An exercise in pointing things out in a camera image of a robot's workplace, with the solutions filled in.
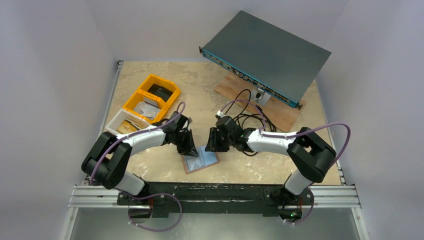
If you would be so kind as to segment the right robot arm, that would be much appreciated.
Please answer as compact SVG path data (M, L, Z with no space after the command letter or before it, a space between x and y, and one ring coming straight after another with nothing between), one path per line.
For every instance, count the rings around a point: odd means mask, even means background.
M321 183L337 156L336 151L308 127L298 132L268 132L262 128L242 128L230 116L223 116L210 128L205 151L223 153L231 147L246 153L289 156L297 170L280 191L282 200L288 204L298 200L311 184Z

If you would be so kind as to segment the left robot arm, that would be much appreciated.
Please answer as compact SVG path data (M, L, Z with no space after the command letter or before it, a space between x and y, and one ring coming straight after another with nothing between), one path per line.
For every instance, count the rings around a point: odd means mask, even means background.
M81 164L81 170L91 180L106 189L117 189L129 194L138 205L146 203L148 184L135 174L126 171L130 157L153 147L175 145L178 154L198 157L190 119L177 111L165 122L155 122L138 132L113 134L103 132Z

